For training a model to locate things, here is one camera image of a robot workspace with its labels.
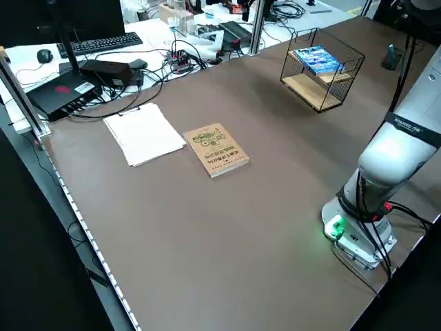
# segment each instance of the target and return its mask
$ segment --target blue book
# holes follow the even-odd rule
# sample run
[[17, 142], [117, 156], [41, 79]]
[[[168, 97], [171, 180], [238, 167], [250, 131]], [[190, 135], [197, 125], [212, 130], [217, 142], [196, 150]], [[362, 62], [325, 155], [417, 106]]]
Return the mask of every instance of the blue book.
[[335, 74], [340, 66], [340, 62], [321, 45], [294, 50], [294, 53], [314, 74]]

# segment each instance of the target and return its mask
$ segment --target brown table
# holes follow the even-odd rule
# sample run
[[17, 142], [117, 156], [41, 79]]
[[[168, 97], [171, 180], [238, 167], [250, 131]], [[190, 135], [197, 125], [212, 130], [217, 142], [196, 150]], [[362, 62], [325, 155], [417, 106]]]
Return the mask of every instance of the brown table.
[[[391, 102], [397, 73], [380, 62], [404, 35], [363, 18], [327, 30], [366, 55], [339, 108], [316, 114], [279, 81], [286, 43], [168, 83], [155, 98], [178, 132], [219, 122], [250, 156], [217, 179], [189, 148], [131, 168], [102, 121], [52, 125], [43, 142], [144, 330], [344, 330], [373, 299], [332, 254], [320, 211]], [[405, 92], [433, 51], [416, 55]], [[396, 197], [430, 219], [440, 162]], [[391, 223], [400, 265], [422, 232], [402, 215]], [[377, 289], [387, 279], [382, 268], [367, 277]]]

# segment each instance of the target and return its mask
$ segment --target white paper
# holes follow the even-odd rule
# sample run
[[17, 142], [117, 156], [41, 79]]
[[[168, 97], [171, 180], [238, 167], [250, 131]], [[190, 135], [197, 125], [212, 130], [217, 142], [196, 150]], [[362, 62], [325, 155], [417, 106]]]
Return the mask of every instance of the white paper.
[[129, 166], [139, 166], [180, 150], [186, 144], [153, 103], [108, 117], [104, 123], [120, 145]]

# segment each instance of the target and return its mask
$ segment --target book cover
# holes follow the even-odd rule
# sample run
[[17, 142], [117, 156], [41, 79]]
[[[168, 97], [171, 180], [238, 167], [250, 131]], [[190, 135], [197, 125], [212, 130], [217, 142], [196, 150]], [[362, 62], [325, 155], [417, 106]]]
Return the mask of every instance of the book cover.
[[294, 54], [315, 74], [333, 74], [340, 66], [321, 45], [294, 50]]
[[219, 123], [184, 133], [211, 178], [248, 163], [249, 157]]

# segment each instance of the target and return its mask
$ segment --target wire basket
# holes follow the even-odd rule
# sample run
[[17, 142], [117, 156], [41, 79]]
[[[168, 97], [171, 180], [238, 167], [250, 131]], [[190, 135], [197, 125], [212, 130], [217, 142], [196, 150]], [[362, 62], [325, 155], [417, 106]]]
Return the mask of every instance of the wire basket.
[[[335, 72], [315, 74], [302, 63], [294, 50], [322, 46], [337, 59]], [[345, 100], [365, 56], [319, 28], [292, 34], [283, 64], [280, 81], [307, 102], [316, 112], [340, 106]]]

